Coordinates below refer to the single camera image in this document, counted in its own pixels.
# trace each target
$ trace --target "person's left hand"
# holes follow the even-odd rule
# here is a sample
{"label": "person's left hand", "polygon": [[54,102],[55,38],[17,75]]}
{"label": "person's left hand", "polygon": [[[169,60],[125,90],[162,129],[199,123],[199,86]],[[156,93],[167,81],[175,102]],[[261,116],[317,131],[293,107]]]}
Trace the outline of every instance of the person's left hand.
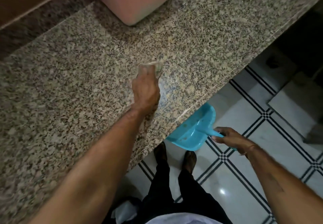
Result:
{"label": "person's left hand", "polygon": [[139,65],[138,75],[132,81],[132,91],[135,100],[132,108],[140,110],[145,115],[149,114],[160,98],[154,65]]}

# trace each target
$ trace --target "person's left arm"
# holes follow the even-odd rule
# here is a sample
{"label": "person's left arm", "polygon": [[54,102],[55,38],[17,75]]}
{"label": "person's left arm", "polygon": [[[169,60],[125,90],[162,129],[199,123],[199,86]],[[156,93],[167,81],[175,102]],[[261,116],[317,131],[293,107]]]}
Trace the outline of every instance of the person's left arm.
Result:
{"label": "person's left arm", "polygon": [[29,224],[100,224],[127,171],[139,126],[159,99],[155,67],[140,67],[134,104],[77,162]]}

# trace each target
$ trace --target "hand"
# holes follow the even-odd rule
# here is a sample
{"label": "hand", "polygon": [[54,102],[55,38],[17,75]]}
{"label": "hand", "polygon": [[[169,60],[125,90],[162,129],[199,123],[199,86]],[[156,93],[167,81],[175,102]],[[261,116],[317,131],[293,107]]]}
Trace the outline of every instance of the hand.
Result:
{"label": "hand", "polygon": [[240,135],[232,128],[216,127],[214,130],[224,135],[224,137],[212,136],[214,141],[236,148],[240,154],[246,154],[250,146],[256,145],[256,143]]}
{"label": "hand", "polygon": [[135,100],[132,108],[149,114],[160,98],[154,65],[139,65],[138,75],[132,81],[132,91]]}

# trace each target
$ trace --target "forearm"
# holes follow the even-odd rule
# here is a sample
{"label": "forearm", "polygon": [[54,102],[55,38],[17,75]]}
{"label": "forearm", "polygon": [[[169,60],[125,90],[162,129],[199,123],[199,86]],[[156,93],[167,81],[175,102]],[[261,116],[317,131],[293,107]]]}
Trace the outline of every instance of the forearm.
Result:
{"label": "forearm", "polygon": [[32,223],[100,223],[126,173],[144,116],[131,109],[116,122],[78,161]]}
{"label": "forearm", "polygon": [[309,187],[260,147],[247,155],[278,223],[323,223],[323,200]]}

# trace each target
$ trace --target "person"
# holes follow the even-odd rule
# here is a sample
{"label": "person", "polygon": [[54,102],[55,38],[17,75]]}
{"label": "person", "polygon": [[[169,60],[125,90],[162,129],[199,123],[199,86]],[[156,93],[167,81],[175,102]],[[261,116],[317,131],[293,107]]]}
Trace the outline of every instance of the person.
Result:
{"label": "person", "polygon": [[[127,171],[139,126],[159,100],[154,66],[139,67],[132,82],[131,108],[80,158],[30,224],[100,224]],[[255,170],[278,223],[323,223],[323,200],[271,158],[260,146],[231,128],[216,131],[218,143],[236,148]],[[193,179],[194,152],[186,152],[179,185],[183,204],[174,205],[169,166],[161,144],[155,150],[157,173],[135,223],[231,223],[221,206]]]}

